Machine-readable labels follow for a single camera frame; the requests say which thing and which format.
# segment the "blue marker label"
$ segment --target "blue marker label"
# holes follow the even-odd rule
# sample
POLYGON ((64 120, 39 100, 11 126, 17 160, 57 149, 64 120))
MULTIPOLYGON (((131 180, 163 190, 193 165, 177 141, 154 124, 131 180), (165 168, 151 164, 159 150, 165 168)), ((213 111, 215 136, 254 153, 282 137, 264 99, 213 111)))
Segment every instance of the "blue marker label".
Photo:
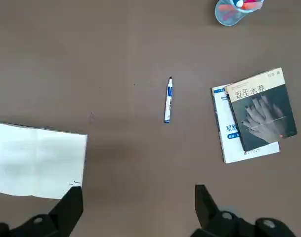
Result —
POLYGON ((168 87, 168 96, 172 96, 172 87, 168 87))

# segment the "whiteboard marker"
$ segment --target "whiteboard marker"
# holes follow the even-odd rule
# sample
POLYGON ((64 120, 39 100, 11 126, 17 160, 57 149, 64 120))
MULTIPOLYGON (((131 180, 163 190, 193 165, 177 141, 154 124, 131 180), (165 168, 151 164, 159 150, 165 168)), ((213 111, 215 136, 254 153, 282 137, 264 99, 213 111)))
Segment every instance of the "whiteboard marker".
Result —
POLYGON ((169 77, 169 83, 168 83, 168 86, 167 86, 167 98, 166 98, 166 109, 165 109, 165 123, 169 123, 170 122, 171 99, 172 99, 172 77, 169 77))

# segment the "clear plastic cup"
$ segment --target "clear plastic cup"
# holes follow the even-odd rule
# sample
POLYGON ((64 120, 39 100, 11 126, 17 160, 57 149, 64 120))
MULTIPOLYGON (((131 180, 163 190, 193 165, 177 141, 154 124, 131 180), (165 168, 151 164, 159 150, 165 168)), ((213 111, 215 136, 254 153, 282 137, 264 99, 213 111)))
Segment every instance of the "clear plastic cup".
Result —
POLYGON ((233 0, 219 0, 215 7, 215 17, 222 25, 233 26, 241 19, 243 19, 246 15, 256 10, 258 9, 255 8, 251 10, 243 10, 239 7, 236 7, 233 0), (220 10, 220 5, 231 5, 232 9, 220 10))

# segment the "pen holder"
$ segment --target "pen holder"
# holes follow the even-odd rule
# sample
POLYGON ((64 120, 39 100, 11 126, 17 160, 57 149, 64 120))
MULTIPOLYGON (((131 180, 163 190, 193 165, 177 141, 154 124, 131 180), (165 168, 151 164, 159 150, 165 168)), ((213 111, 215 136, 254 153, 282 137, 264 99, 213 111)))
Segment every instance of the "pen holder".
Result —
MULTIPOLYGON (((261 0, 258 3, 262 6, 263 2, 264 0, 261 0)), ((219 0, 215 7, 215 17, 222 25, 233 26, 249 13, 260 8, 244 10, 237 7, 233 0, 219 0)))

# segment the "blue and white book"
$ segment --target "blue and white book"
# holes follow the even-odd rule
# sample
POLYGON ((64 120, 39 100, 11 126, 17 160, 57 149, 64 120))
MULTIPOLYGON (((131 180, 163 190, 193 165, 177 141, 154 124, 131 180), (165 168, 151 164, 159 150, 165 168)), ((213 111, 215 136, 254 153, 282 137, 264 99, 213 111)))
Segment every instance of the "blue and white book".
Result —
POLYGON ((240 141, 240 134, 232 114, 229 101, 222 85, 212 88, 219 138, 225 163, 261 157, 280 151, 278 142, 245 152, 240 141))

